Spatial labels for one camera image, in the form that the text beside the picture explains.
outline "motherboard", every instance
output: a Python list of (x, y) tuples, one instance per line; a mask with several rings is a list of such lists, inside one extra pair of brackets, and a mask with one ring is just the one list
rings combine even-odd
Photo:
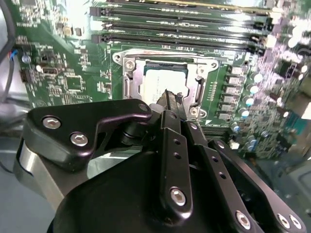
[(308, 0), (7, 2), (34, 108), (168, 89), (241, 156), (311, 148)]

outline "black metal arm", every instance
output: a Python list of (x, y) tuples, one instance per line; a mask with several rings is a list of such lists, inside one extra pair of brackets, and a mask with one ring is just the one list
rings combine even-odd
[[(157, 111), (120, 100), (28, 114), (16, 166), (37, 181), (48, 171), (51, 185), (39, 184), (48, 200), (62, 194), (54, 233), (306, 233), (298, 215), (225, 142), (206, 140), (187, 121), (180, 96), (166, 91), (157, 104)], [(132, 145), (142, 152), (87, 180), (91, 159)]]

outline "hole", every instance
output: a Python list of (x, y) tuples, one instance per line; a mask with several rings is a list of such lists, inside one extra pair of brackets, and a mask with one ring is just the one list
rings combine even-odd
[(170, 117), (173, 119), (177, 119), (177, 116), (174, 113), (170, 113)]
[(116, 61), (119, 61), (119, 60), (121, 60), (121, 57), (119, 55), (116, 55), (115, 59), (116, 59)]
[(174, 153), (174, 156), (176, 159), (181, 159), (181, 156), (177, 152)]
[(212, 157), (212, 160), (214, 160), (215, 162), (217, 162), (218, 163), (218, 159), (216, 158), (216, 157)]
[(175, 143), (176, 145), (180, 145), (180, 141), (178, 141), (177, 139), (174, 139), (174, 143)]
[(226, 177), (222, 172), (219, 172), (219, 175), (220, 175), (220, 177), (223, 178), (224, 180), (227, 179), (227, 177)]

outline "wire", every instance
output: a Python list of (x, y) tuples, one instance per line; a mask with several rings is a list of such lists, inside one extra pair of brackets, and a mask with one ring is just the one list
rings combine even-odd
[(12, 171), (10, 171), (6, 166), (0, 161), (0, 167), (7, 173), (13, 174)]
[(9, 66), (9, 76), (8, 79), (6, 81), (6, 85), (3, 91), (2, 96), (0, 97), (0, 103), (4, 103), (6, 98), (9, 95), (9, 90), (12, 84), (12, 80), (13, 80), (13, 73), (14, 73), (14, 60), (13, 60), (13, 53), (10, 55), (10, 66)]
[(11, 51), (12, 47), (15, 44), (16, 28), (12, 14), (4, 0), (0, 0), (0, 8), (6, 22), (6, 29), (8, 33), (8, 40), (0, 51), (0, 63), (2, 63), (6, 55)]

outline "cpu socket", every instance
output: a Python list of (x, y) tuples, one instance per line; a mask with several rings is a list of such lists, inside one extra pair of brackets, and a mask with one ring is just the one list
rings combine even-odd
[(130, 49), (113, 54), (123, 67), (123, 98), (156, 103), (167, 89), (183, 96), (189, 118), (202, 118), (208, 74), (219, 67), (213, 57), (196, 53)]

